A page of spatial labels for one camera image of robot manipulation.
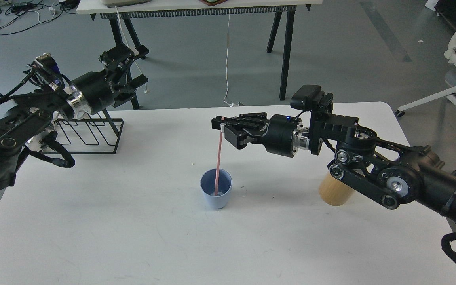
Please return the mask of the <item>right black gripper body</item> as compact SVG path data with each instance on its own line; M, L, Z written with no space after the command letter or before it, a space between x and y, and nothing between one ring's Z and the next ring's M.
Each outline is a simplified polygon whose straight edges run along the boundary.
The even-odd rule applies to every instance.
M293 157L296 154L295 138L300 125L300 118L273 115L266 124L262 137L257 137L252 144L263 145L265 150L272 154Z

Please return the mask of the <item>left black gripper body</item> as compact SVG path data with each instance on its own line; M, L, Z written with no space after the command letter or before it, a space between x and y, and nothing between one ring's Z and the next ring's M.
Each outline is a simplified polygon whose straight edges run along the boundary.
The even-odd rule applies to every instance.
M116 86L121 85L120 72L109 72L102 70L99 72L87 72L82 76L71 81L76 90L82 93L87 101L87 110L91 115L102 111L108 106L116 107L120 105L116 99Z

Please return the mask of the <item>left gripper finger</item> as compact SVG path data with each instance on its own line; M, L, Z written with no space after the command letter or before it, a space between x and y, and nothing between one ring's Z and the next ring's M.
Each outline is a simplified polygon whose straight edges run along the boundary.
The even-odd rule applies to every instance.
M143 59L149 52L144 45L130 49L124 44L104 51L99 57L99 61L104 66L104 69L99 72L100 78L103 78L103 81L118 82L123 75L130 71L134 61Z
M136 90L147 82L148 78L145 75L139 75L125 84L113 84L112 91L114 103L112 104L112 107L117 108L130 101L133 108L140 108Z

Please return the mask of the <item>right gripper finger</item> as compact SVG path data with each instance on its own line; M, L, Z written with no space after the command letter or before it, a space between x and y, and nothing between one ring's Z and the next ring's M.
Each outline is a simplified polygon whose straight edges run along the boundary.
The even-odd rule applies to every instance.
M248 144L259 144L255 137L251 137L244 130L237 130L234 126L221 126L224 139L238 150L246 148Z
M235 117L216 116L211 121L212 129L221 130L221 124L234 126L237 130L261 129L268 123L266 112L252 112Z

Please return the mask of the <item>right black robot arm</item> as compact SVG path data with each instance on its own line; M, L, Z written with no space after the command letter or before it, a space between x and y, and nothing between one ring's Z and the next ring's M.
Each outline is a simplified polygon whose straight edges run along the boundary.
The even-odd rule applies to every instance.
M357 117L335 115L333 94L318 85L304 85L293 95L290 106L310 112L308 127L297 116L265 112L237 117L217 116L212 128L238 149L263 145L267 152L293 157L299 148L313 155L328 146L334 159L327 168L331 177L386 209L413 201L456 223L456 176L442 170L444 162L430 146L405 146L380 139L359 124ZM456 264L451 242L456 232L441 240L443 252Z

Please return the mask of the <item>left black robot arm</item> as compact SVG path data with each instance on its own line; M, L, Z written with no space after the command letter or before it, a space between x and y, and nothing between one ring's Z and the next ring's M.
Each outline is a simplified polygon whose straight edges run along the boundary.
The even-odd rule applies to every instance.
M29 155L72 168L71 153L56 141L55 116L77 120L133 100L136 89L148 79L144 75L130 79L130 67L148 53L143 45L134 49L117 45L100 56L103 70L74 80L59 71L49 53L36 57L25 78L0 95L0 190L14 186L16 173Z

